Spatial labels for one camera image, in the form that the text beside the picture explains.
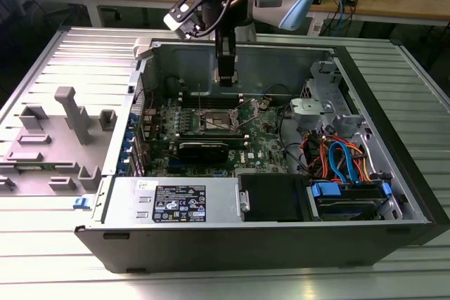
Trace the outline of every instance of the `gray plastic part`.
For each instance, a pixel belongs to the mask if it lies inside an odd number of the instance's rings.
[[[10,162],[4,157],[0,166],[0,175],[9,177],[16,185],[16,195],[74,195],[73,190],[52,190],[49,186],[51,176],[72,177],[77,195],[88,193],[78,180],[81,167],[86,167],[92,174],[95,167],[103,167],[110,144],[112,131],[102,131],[98,116],[90,116],[91,126],[89,145],[80,145],[77,136],[70,131],[64,116],[49,115],[48,119],[39,122],[51,137],[50,143],[19,144],[21,136],[29,136],[30,132],[22,128],[15,141],[11,143],[6,154],[11,152],[40,152],[44,156],[42,162],[33,165],[27,162]],[[10,191],[1,191],[0,195],[8,195]]]
[[[17,142],[21,145],[49,144],[51,138],[46,133],[43,135],[22,135]]]
[[[64,108],[67,115],[67,120],[77,135],[78,141],[82,145],[87,145],[91,141],[91,137],[87,130],[86,118],[80,113],[80,109],[74,100],[75,90],[73,87],[58,87],[55,93],[55,100],[57,100]]]
[[[42,161],[44,156],[40,152],[16,152],[12,151],[6,157],[8,161],[17,161],[17,162],[40,162]]]
[[[83,185],[85,190],[97,190],[101,181],[101,170],[98,167],[94,168],[93,175],[89,175],[86,167],[82,167],[78,174],[78,181]]]
[[[76,174],[79,172],[79,165],[76,162],[73,162],[69,165],[55,165],[55,169],[60,174]]]
[[[77,188],[72,177],[50,177],[49,185],[53,190],[75,190]]]
[[[15,184],[8,177],[0,177],[0,190],[1,191],[12,191],[14,190]]]
[[[82,119],[86,122],[86,126],[89,128],[91,126],[91,118],[88,116],[86,108],[82,105],[81,107],[78,106],[79,114],[81,115]],[[67,123],[67,126],[70,130],[73,130],[72,122],[68,119],[68,117],[64,117],[65,122]]]
[[[19,119],[23,126],[30,132],[42,131],[42,126],[39,123],[40,119],[48,119],[44,109],[40,105],[27,105]]]
[[[114,110],[102,110],[98,120],[103,131],[113,131],[115,122],[117,121],[117,115]]]

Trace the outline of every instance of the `wire bundle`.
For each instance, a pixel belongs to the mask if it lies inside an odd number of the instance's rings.
[[[307,133],[305,136],[300,149],[304,149],[304,146],[306,145],[306,142],[308,141],[308,137],[310,136],[310,133]],[[343,143],[347,148],[349,148],[352,153],[352,162],[354,166],[356,167],[359,175],[359,180],[361,182],[370,182],[372,181],[366,166],[366,158],[362,157],[361,155],[365,155],[363,151],[361,151],[354,143],[350,143],[346,141],[343,138],[339,138],[337,136],[324,136],[320,145],[319,145],[319,156],[316,157],[306,168],[306,171],[308,171],[312,176],[319,176],[322,179],[328,180],[330,179],[333,182],[337,183],[343,183],[342,179],[338,175],[331,175],[331,172],[328,170],[328,165],[330,162],[329,156],[327,157],[327,151],[330,149],[330,146],[333,143]],[[321,166],[317,169],[316,163],[320,160]]]
[[[329,34],[331,34],[332,31],[334,31],[333,36],[336,36],[338,34],[338,32],[342,29],[343,24],[349,20],[349,24],[346,26],[347,30],[345,32],[345,35],[347,35],[348,31],[350,29],[350,26],[352,25],[353,14],[356,10],[356,6],[355,7],[349,6],[351,13],[347,18],[344,19],[344,14],[345,14],[344,0],[338,0],[338,1],[333,0],[333,1],[337,5],[336,12],[333,14],[333,17],[331,18],[330,22],[328,24],[325,24],[325,29],[322,31],[322,33],[320,33],[320,36],[323,36],[327,31],[329,31]],[[338,20],[337,24],[333,26],[333,21],[336,18],[336,16],[338,15],[338,13],[340,13],[339,20]]]

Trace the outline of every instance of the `sticker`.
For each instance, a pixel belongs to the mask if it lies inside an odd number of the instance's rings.
[[[206,221],[206,186],[156,186],[153,221],[156,223]]]
[[[137,190],[152,190],[156,188],[158,181],[138,181],[136,184]]]

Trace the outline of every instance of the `gray floor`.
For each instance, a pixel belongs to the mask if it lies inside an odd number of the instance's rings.
[[[42,4],[46,12],[51,12],[64,5]],[[162,21],[167,10],[150,9],[149,22],[143,22],[140,8],[119,8],[122,19],[116,20],[114,13],[104,13],[107,27],[130,27],[165,29]],[[27,16],[19,18],[12,15],[9,20],[0,24],[0,106],[4,104],[9,93],[18,85],[33,62],[39,56],[59,25],[90,26],[84,10],[69,18],[67,14],[57,15],[50,20],[44,20],[43,13],[36,6],[29,4]],[[310,19],[295,32],[282,32],[268,25],[257,24],[258,32],[273,32],[284,34],[306,34]],[[446,32],[443,39],[443,27],[436,27],[431,32],[429,27],[415,25],[391,25],[379,23],[352,22],[347,29],[348,21],[336,36],[370,37],[400,41],[424,66],[429,63],[430,56],[438,56],[432,67],[428,69],[433,79],[450,95],[450,32]]]

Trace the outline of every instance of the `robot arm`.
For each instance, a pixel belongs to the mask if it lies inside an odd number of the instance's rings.
[[[297,29],[313,0],[179,0],[164,22],[180,38],[205,37],[214,32],[219,82],[231,86],[236,56],[235,28],[251,19],[285,30]],[[199,17],[196,9],[201,6]]]

